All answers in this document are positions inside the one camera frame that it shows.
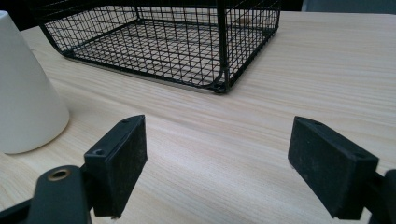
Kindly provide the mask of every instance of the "wooden table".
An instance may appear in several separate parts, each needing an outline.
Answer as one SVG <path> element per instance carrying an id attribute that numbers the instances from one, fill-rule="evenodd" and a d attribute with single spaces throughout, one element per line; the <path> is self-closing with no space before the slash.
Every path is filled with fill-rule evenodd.
<path id="1" fill-rule="evenodd" d="M 226 95 L 74 63 L 38 28 L 24 31 L 71 119 L 41 148 L 0 153 L 0 210 L 32 197 L 48 169 L 80 166 L 119 120 L 145 114 L 148 162 L 117 223 L 341 223 L 291 168 L 291 125 L 319 120 L 379 157 L 380 174 L 396 168 L 395 24 L 392 15 L 282 12 Z"/>

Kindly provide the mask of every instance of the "metal wire mesh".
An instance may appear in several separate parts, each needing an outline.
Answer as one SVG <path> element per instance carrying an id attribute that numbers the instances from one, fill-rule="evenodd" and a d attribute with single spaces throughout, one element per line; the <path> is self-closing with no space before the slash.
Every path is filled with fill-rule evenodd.
<path id="1" fill-rule="evenodd" d="M 63 56 L 212 91 L 227 91 L 278 26 L 279 0 L 35 0 Z"/>

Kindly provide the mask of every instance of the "wire basket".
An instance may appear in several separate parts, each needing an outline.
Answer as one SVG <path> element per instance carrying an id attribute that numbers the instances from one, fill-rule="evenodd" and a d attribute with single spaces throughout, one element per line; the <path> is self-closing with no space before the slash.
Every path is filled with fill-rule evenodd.
<path id="1" fill-rule="evenodd" d="M 64 57 L 226 92 L 278 28 L 280 0 L 31 0 Z"/>

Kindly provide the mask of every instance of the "white lamp shade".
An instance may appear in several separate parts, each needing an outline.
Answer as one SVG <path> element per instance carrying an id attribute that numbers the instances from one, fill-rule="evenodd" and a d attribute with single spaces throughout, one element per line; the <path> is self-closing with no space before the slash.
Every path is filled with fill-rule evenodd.
<path id="1" fill-rule="evenodd" d="M 0 10 L 0 151 L 43 146 L 68 121 L 65 104 L 8 13 Z"/>

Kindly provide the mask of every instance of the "gray chair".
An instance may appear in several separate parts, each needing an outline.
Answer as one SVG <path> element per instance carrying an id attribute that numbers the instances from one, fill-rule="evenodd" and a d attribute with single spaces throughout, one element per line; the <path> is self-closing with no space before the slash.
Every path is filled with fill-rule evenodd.
<path id="1" fill-rule="evenodd" d="M 302 11 L 396 14 L 396 0 L 304 0 Z"/>

